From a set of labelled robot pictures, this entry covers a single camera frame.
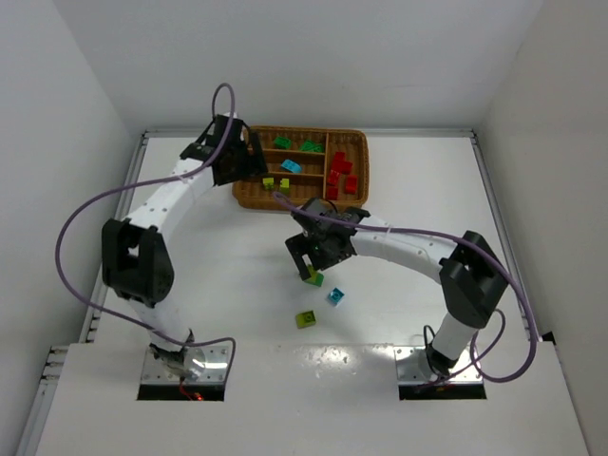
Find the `red rounded lego brick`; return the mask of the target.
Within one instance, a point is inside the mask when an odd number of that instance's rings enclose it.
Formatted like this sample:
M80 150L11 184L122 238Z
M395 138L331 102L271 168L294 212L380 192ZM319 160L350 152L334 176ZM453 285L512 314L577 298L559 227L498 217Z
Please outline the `red rounded lego brick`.
M328 186L326 188L325 198L327 200L338 200L339 190L336 186Z

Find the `dark green lego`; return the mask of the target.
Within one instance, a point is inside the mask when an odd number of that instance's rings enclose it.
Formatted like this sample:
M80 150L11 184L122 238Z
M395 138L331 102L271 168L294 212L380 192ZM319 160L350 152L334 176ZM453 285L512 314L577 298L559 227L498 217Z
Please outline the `dark green lego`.
M302 152L323 153L324 145L320 142L307 140L299 146L298 150Z

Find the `red base lego brick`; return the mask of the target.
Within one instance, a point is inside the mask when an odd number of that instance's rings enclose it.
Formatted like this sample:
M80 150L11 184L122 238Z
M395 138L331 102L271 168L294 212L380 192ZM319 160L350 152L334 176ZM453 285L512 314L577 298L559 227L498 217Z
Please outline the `red base lego brick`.
M327 184L329 186L336 186L340 181L340 177L341 172L332 168L327 175Z

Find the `small red lego brick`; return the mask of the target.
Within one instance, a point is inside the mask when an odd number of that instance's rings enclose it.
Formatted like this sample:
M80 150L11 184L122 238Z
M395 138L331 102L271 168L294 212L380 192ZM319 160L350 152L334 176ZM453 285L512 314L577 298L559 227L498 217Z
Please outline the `small red lego brick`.
M337 151L334 153L331 162L331 170L342 175L349 175L352 171L353 163L347 160L346 153Z

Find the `small lime lego brick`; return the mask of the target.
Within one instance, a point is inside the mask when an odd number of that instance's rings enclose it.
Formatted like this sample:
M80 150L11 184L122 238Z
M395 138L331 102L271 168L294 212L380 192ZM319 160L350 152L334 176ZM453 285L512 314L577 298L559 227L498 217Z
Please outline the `small lime lego brick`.
M275 188L275 180L273 178L263 178L262 185L265 190L272 191Z

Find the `cyan rounded lego brick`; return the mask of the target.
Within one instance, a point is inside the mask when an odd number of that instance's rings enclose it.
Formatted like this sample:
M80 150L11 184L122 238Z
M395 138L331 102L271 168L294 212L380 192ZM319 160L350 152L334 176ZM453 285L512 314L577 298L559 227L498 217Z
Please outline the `cyan rounded lego brick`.
M301 166L297 162L291 160L285 160L280 167L294 174L299 174L302 171Z

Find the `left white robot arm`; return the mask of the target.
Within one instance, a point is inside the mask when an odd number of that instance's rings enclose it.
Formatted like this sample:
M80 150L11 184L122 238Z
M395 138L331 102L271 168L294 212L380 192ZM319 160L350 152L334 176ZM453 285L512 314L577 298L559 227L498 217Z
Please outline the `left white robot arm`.
M258 133L237 116L217 115L180 153L168 182L103 226L103 282L128 302L148 330L154 356L173 371L185 371L193 358L194 335L170 296L175 270L167 242L206 192L267 171Z

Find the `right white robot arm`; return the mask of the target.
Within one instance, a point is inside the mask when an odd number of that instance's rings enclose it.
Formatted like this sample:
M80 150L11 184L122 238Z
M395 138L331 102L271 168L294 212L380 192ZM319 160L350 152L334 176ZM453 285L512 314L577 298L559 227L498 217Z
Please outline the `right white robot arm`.
M315 270L324 271L360 256L402 266L441 287L446 316L422 354L423 365L438 377L450 374L507 287L494 252L475 232L465 233L465 245L435 235L400 233L367 210L349 207L339 212L319 198L309 199L291 215L302 233L285 244L303 280L311 275L303 257Z

